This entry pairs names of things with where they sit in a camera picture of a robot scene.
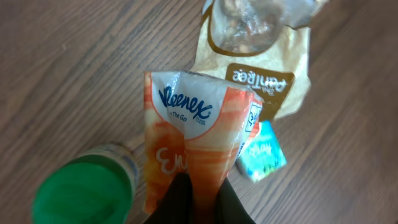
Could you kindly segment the small teal Kleenex pack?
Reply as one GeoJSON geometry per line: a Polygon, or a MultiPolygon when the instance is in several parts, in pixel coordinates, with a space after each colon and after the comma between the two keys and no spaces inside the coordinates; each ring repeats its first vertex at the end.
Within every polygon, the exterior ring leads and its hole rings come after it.
{"type": "Polygon", "coordinates": [[[241,175],[256,183],[286,164],[271,122],[257,122],[236,160],[241,175]]]}

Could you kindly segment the beige PanTree snack bag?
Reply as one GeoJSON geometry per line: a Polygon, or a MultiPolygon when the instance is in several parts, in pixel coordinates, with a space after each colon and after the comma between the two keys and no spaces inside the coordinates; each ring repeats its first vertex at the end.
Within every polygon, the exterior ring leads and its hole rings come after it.
{"type": "Polygon", "coordinates": [[[260,121],[296,113],[310,89],[313,1],[205,1],[193,72],[252,88],[260,121]]]}

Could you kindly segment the orange Kleenex tissue pack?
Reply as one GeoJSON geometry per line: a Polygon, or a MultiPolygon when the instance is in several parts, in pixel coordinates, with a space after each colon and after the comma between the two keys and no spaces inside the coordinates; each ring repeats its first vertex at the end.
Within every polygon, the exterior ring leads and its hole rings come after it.
{"type": "Polygon", "coordinates": [[[194,213],[210,214],[261,110],[261,97],[243,85],[181,70],[146,72],[144,211],[153,213],[173,178],[187,173],[194,213]]]}

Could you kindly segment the green lid jar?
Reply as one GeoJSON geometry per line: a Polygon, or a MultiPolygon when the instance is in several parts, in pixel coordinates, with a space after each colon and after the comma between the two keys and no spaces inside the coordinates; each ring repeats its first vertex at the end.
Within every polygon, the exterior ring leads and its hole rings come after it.
{"type": "Polygon", "coordinates": [[[139,168],[119,144],[91,148],[50,174],[32,205],[37,224],[122,224],[129,215],[139,168]]]}

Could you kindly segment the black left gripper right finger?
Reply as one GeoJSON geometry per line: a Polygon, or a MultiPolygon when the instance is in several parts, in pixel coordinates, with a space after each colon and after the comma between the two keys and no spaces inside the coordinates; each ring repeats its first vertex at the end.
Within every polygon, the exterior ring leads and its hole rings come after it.
{"type": "Polygon", "coordinates": [[[216,198],[216,224],[256,224],[243,207],[228,179],[225,179],[216,198]]]}

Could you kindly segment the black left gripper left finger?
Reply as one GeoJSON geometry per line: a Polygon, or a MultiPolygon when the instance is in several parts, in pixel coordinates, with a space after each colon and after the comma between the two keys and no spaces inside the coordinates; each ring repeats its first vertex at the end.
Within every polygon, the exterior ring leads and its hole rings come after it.
{"type": "Polygon", "coordinates": [[[178,173],[156,210],[144,224],[192,223],[192,183],[188,174],[178,173]]]}

